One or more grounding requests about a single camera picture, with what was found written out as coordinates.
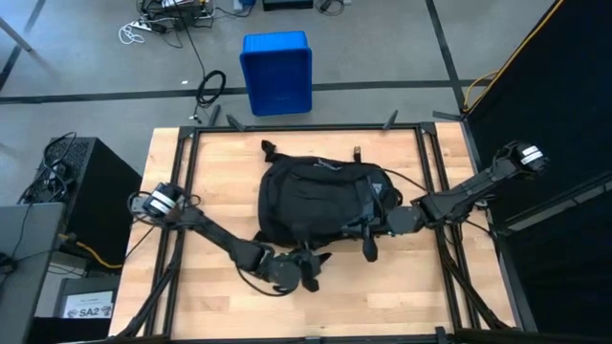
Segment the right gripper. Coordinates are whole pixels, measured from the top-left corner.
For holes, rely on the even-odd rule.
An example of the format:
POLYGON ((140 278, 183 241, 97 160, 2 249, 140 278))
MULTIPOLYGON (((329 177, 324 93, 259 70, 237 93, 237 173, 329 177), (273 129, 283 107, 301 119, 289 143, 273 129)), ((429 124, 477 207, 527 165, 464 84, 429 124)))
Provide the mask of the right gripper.
POLYGON ((376 262, 379 249, 376 239, 381 236, 395 237, 397 233, 388 222, 389 212, 382 212, 369 218, 359 218, 352 224, 340 229, 340 238, 352 241, 361 240, 361 252, 367 262, 376 262))

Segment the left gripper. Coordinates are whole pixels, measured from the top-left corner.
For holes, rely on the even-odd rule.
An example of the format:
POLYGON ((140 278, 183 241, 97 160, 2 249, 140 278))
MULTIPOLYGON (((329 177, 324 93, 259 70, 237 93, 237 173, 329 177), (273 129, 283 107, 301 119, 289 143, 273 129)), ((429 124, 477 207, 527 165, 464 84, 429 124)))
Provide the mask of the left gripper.
POLYGON ((299 285, 305 290, 319 290, 318 275, 321 266, 332 257, 331 252, 315 255, 308 249, 297 249, 289 253, 269 256, 259 266, 261 277, 279 292, 293 292, 299 285))

